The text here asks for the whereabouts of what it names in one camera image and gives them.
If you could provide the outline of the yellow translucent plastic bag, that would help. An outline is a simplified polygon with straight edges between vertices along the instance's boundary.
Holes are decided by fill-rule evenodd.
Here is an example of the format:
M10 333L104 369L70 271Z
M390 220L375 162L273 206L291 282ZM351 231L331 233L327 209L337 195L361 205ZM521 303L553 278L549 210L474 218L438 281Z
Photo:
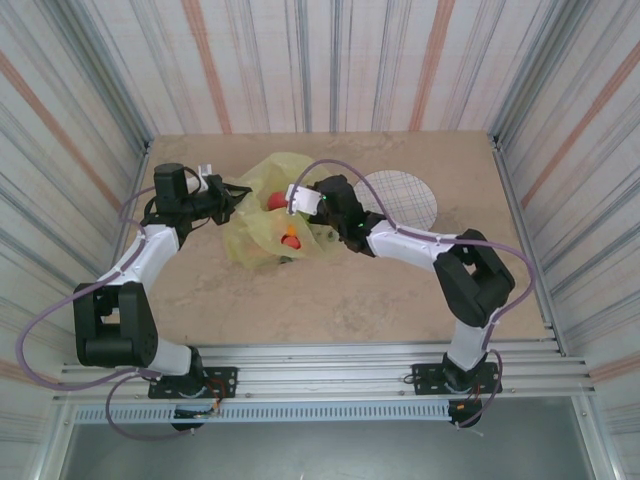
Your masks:
M285 208L268 211L267 200L274 192L285 192L298 179L312 159L306 155L277 152L231 182L251 188L223 226L223 244L229 260L247 269L277 265L286 259L319 259L344 249L337 233L329 226L314 225L309 216L289 215ZM288 227L296 229L301 248L281 244Z

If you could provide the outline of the white plaid round plate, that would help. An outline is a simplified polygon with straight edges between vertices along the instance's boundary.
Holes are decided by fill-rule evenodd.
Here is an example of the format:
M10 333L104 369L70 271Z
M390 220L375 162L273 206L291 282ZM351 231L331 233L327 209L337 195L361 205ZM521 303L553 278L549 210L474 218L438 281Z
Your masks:
M425 231L433 227L438 206L433 191L424 181L398 170L379 170L365 178L397 223Z

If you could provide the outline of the aluminium table side rail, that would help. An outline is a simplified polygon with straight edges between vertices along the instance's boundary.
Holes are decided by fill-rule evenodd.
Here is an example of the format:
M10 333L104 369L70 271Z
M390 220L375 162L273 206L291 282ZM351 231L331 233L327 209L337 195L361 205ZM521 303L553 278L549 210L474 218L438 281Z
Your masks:
M118 259L120 258L120 255L125 250L125 244L129 235L129 230L130 230L130 227L127 221L133 217L135 207L138 202L138 198L142 195L142 190L143 190L142 185L144 182L144 177L145 177L147 166L149 163L152 146L153 146L152 140L145 143L144 151L142 153L142 156L140 157L140 165L133 182L131 196L124 202L123 206L121 207L121 210L118 213L118 224L117 224L117 230L116 230L117 237L116 237L116 244L115 244L112 259L111 259L112 265L114 265L118 261Z
M502 142L497 136L494 135L488 135L488 138L492 148L492 153L500 176L500 180L506 195L507 203L514 220L520 245L523 252L533 263L533 269L536 275L534 290L542 319L544 320L545 324L548 324L550 326L553 332L553 339L558 345L558 351L560 355L563 357L570 356L571 353L565 345L563 332L557 322L557 312L553 304L547 282L544 278L542 265L539 261L536 249L533 244L532 236L529 232L529 228L524 215L524 208L521 206L521 203L517 198L513 180L508 171L507 157L505 155Z

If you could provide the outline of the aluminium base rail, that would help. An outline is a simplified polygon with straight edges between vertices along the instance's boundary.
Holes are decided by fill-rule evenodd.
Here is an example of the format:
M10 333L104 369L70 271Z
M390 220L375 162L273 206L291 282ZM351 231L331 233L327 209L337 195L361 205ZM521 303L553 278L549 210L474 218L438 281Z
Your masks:
M562 355L553 339L497 341L504 398L590 396L585 361ZM438 362L443 342L227 345L202 347L207 366L239 370L236 401L400 399L414 394L403 379L418 363Z

